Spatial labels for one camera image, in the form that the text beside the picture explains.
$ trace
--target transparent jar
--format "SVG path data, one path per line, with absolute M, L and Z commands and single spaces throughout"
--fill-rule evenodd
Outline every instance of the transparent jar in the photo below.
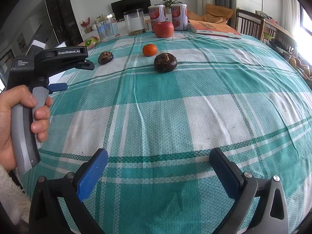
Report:
M 102 42 L 120 37 L 115 14 L 104 15 L 95 20 L 96 29 Z
M 146 32 L 143 9 L 124 12 L 124 21 L 126 22 L 129 36 Z

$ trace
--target orange book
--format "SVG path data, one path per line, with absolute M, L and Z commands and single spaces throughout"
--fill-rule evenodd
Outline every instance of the orange book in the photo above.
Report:
M 241 34 L 228 25 L 213 24 L 195 20 L 188 20 L 188 28 L 197 34 L 217 35 L 241 39 Z

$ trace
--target human hand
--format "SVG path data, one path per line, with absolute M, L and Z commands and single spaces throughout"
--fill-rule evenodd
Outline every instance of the human hand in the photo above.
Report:
M 9 172 L 16 168 L 11 138 L 11 109 L 21 103 L 23 106 L 33 108 L 37 100 L 25 85 L 14 87 L 0 94 L 0 164 Z M 37 121 L 31 124 L 31 130 L 37 134 L 40 142 L 48 138 L 47 130 L 50 125 L 50 109 L 52 99 L 47 97 L 46 105 L 35 111 Z

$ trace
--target red and white can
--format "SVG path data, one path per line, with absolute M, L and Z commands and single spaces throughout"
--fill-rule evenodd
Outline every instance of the red and white can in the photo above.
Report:
M 188 29 L 188 6 L 186 4 L 172 4 L 171 16 L 175 31 Z
M 151 19 L 152 30 L 155 23 L 166 21 L 165 5 L 149 6 L 149 18 Z

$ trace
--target black tv screen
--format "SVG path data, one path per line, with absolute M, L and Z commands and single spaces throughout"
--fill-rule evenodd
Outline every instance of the black tv screen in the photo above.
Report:
M 116 19 L 122 20 L 124 19 L 124 12 L 134 9 L 143 9 L 143 13 L 148 14 L 151 0 L 121 0 L 111 3 L 111 5 Z

